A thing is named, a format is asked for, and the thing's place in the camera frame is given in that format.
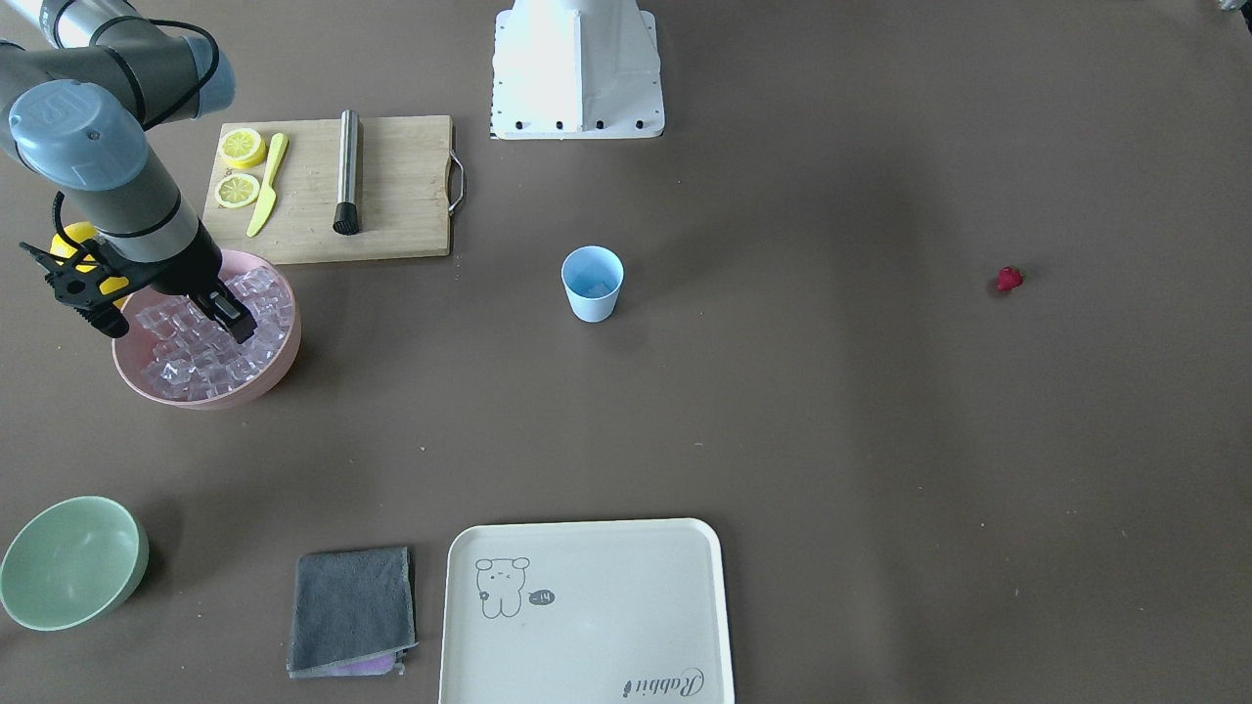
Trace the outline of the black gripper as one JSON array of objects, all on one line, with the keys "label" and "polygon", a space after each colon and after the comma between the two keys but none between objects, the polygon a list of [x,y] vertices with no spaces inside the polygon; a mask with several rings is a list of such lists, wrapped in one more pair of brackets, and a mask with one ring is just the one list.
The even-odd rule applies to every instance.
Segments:
[{"label": "black gripper", "polygon": [[199,223],[192,243],[178,254],[156,262],[121,259],[121,276],[162,294],[184,294],[207,319],[243,344],[255,334],[255,318],[220,281],[222,264],[222,249]]}]

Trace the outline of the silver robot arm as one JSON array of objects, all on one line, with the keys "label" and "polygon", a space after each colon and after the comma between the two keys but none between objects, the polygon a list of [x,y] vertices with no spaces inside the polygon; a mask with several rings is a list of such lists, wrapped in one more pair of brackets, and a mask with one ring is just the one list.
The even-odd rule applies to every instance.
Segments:
[{"label": "silver robot arm", "polygon": [[129,1],[14,1],[46,50],[3,43],[3,152],[58,187],[94,228],[68,256],[26,244],[63,306],[111,338],[116,302],[144,288],[184,297],[243,342],[253,314],[223,284],[223,254],[149,143],[164,123],[232,106],[235,75],[215,38],[144,18]]}]

